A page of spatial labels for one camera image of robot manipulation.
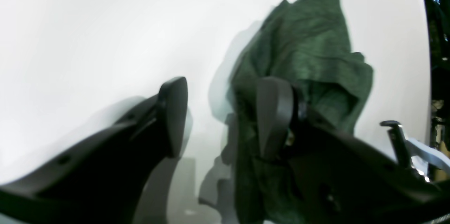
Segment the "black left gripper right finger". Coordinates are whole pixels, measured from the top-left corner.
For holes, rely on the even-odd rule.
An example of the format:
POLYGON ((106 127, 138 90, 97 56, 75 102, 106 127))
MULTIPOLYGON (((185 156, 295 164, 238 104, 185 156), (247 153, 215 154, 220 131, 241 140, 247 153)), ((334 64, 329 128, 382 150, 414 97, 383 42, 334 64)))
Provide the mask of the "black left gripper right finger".
POLYGON ((448 180, 426 182, 337 130, 291 83, 257 82, 257 124, 260 156, 287 165, 296 208, 309 223, 449 223, 448 180))

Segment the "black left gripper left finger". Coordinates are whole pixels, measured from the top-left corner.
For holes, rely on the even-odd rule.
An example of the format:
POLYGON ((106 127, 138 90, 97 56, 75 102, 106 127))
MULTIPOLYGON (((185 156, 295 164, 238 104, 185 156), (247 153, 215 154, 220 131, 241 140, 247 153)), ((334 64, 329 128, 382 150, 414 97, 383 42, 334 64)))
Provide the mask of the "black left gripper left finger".
POLYGON ((186 78, 166 81, 108 128, 1 185, 1 214, 28 224, 130 224, 152 171, 180 156, 187 110, 186 78))

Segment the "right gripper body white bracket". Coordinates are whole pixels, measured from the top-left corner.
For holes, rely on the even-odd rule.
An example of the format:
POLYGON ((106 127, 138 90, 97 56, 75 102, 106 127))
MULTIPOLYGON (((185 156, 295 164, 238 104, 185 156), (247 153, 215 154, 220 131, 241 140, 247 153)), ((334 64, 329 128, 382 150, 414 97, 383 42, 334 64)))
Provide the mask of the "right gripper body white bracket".
POLYGON ((398 165, 409 169, 426 182, 431 182, 429 165, 443 171, 450 172, 450 160, 444 153, 406 135, 403 125, 394 120, 380 122, 381 127, 389 127, 387 134, 395 152, 398 165))

